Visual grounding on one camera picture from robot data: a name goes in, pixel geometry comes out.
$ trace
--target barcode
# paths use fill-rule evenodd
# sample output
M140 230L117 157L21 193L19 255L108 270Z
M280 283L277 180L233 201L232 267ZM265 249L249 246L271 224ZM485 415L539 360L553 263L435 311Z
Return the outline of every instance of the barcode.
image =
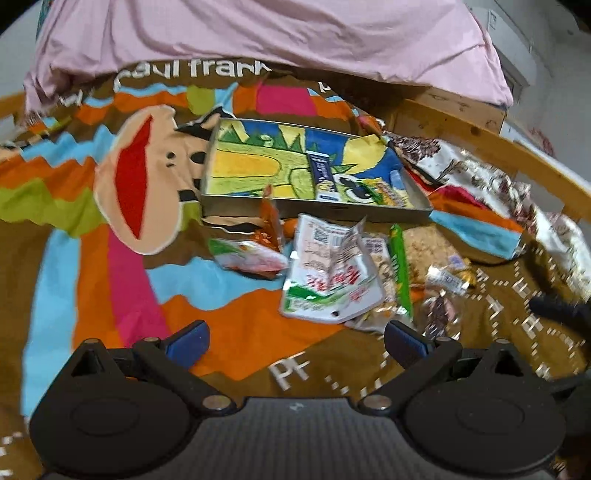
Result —
M381 254L384 252L384 242L378 239L365 239L365 247L372 254Z
M340 244L343 243L343 237L340 235L333 235L331 244L333 247L340 247Z
M314 229L314 241L328 245L329 244L329 233L322 228Z

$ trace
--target carbon fiber surface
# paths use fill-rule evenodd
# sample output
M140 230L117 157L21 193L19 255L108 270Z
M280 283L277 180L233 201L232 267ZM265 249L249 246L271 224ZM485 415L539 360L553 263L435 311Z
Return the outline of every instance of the carbon fiber surface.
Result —
M252 398L239 413L208 419L187 448L137 480L466 480L416 453L396 424L354 411L345 399ZM545 472L522 477L551 480ZM45 480L68 480L49 474Z

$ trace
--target green stick snack package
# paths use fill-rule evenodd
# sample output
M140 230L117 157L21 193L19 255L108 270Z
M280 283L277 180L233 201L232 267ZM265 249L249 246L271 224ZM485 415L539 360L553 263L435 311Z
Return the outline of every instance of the green stick snack package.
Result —
M390 256L392 257L392 270L396 278L398 303L407 310L408 316L413 318L413 302L410 297L404 238L402 237L402 229L396 224L390 227Z

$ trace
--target air conditioner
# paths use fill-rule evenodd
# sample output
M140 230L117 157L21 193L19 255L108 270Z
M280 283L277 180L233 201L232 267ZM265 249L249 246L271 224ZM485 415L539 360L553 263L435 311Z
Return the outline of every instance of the air conditioner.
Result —
M473 7L472 14L491 36L501 65L521 86L535 85L537 65L530 49L494 10Z

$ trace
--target light blue stripe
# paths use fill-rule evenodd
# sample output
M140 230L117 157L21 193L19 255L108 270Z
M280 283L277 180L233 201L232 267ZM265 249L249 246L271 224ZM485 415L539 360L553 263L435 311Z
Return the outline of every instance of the light blue stripe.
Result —
M52 116L48 116L43 119L43 123L45 124L45 126L47 128L51 128L57 123L57 120L55 118L53 118Z
M45 247L22 359L21 414L30 416L72 352L80 239L54 230Z
M187 92L187 87L182 86L182 85L176 86L176 87L169 87L163 83L158 82L158 83L153 83L152 85L150 85L146 88L132 88L132 87L122 86L119 89L119 92L128 93L129 95L133 95L134 97L147 97L150 95L156 95L157 93L160 93L160 92L168 92L171 95L178 95L179 93ZM113 97L108 97L108 98L104 98L104 99L87 97L84 100L84 103L86 105L94 107L94 108L103 108L103 107L113 103Z
M160 92L168 92L171 95L178 95L179 93L185 93L187 91L187 87L184 85L180 85L177 87L169 87L163 83L153 83L149 87L146 88L131 88L131 87L121 87L118 93L129 93L134 97L148 97L151 95L156 95Z
M84 100L85 105L91 106L92 108L103 108L113 103L113 97L108 98L94 98L94 97L87 97Z
M232 95L234 95L236 88L238 88L238 83L234 82L226 89L216 89L216 105L221 105L222 108L228 113L234 113L232 109Z
M175 295L183 295L195 308L219 309L232 300L260 288L279 290L284 277L258 280L240 273L223 270L213 260L193 258L187 265L163 265L147 270L159 304Z
M22 157L25 161L39 156L44 157L47 163L54 168L72 159L82 165L86 157L92 157L97 163L100 163L105 158L114 139L115 135L109 132L109 129L104 125L100 125L96 129L94 139L80 143L76 142L68 132L64 132L55 143L50 140L42 140L23 149Z
M513 258L521 237L518 232L452 213L434 210L430 218L454 232L471 247L506 260Z

